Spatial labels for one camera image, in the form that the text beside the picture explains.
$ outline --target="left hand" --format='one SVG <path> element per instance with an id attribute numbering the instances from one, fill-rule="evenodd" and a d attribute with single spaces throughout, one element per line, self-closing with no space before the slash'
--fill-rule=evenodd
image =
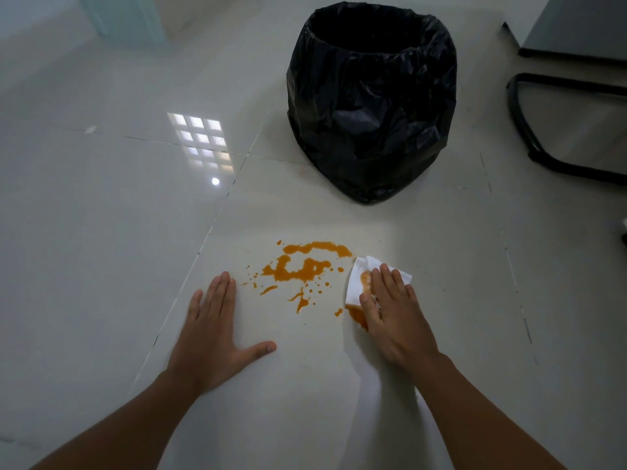
<path id="1" fill-rule="evenodd" d="M 199 395 L 215 389 L 277 349 L 274 341 L 264 341 L 245 350 L 235 347 L 235 280 L 228 272 L 216 276 L 202 304 L 201 299 L 202 290 L 197 290 L 189 302 L 181 336 L 165 371 L 191 379 Z"/>

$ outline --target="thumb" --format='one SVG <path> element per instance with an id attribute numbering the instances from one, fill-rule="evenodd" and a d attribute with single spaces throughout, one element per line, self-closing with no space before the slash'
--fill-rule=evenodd
<path id="1" fill-rule="evenodd" d="M 263 341 L 245 350 L 240 350 L 237 357 L 239 371 L 242 371 L 246 366 L 261 359 L 265 355 L 269 355 L 276 349 L 277 344 L 274 341 Z"/>
<path id="2" fill-rule="evenodd" d="M 361 308 L 364 309 L 365 321 L 368 324 L 368 331 L 372 333 L 372 330 L 381 324 L 381 317 L 379 316 L 379 307 L 369 293 L 362 293 L 359 296 L 359 302 Z"/>

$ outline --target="forearm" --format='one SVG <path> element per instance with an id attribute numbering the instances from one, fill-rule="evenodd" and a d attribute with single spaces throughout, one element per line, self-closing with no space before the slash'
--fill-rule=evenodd
<path id="1" fill-rule="evenodd" d="M 198 395 L 193 383 L 167 371 L 161 373 L 143 393 L 32 470 L 155 469 L 170 436 Z"/>
<path id="2" fill-rule="evenodd" d="M 481 394 L 445 355 L 412 372 L 456 470 L 563 470 L 540 444 Z"/>

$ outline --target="trash can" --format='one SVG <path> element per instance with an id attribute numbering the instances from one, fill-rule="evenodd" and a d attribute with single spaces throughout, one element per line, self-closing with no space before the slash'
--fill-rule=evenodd
<path id="1" fill-rule="evenodd" d="M 409 185 L 446 146 L 457 53 L 445 26 L 409 9 L 316 10 L 287 71 L 288 118 L 309 160 L 369 204 Z"/>

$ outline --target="paper towel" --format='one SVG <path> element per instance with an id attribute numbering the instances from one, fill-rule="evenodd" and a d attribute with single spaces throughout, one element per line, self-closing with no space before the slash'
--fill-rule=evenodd
<path id="1" fill-rule="evenodd" d="M 366 256 L 365 258 L 358 257 L 355 259 L 353 268 L 350 271 L 349 286 L 348 289 L 346 289 L 346 300 L 344 301 L 346 305 L 361 306 L 359 296 L 362 293 L 374 295 L 371 292 L 370 272 L 372 272 L 372 269 L 379 269 L 381 264 L 382 262 L 380 260 L 371 256 Z M 411 275 L 403 271 L 399 272 L 401 272 L 401 278 L 405 285 L 411 283 Z"/>

